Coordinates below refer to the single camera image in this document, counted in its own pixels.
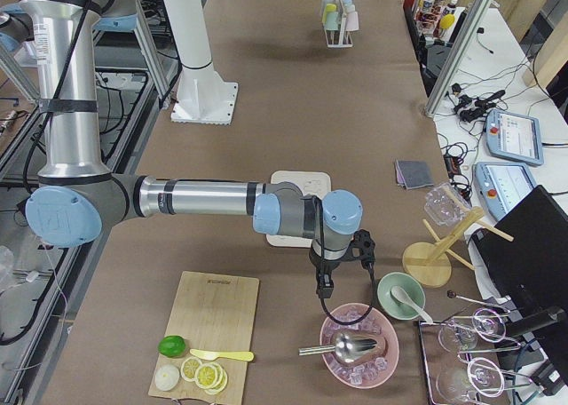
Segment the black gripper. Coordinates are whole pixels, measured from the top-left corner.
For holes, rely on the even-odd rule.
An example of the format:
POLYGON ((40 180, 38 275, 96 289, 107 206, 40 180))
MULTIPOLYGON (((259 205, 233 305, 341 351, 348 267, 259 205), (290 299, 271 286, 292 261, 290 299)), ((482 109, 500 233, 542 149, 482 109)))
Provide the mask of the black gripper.
POLYGON ((341 261, 359 261, 363 267, 375 265, 375 241, 367 230, 360 229, 353 234, 341 261))

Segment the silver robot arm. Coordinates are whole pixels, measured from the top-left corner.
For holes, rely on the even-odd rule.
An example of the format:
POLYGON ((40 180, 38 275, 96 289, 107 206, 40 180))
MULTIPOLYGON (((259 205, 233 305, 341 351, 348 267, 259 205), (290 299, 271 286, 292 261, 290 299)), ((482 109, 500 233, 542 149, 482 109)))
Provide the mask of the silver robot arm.
POLYGON ((374 261, 374 242, 359 226, 362 206, 345 190, 323 198, 296 185, 119 175, 103 163, 94 43, 97 27, 132 30, 137 0, 20 0, 33 24, 46 163, 28 198, 36 235, 60 247, 95 240, 124 220, 157 213, 247 215, 261 234, 307 238, 322 273, 343 261, 374 261))

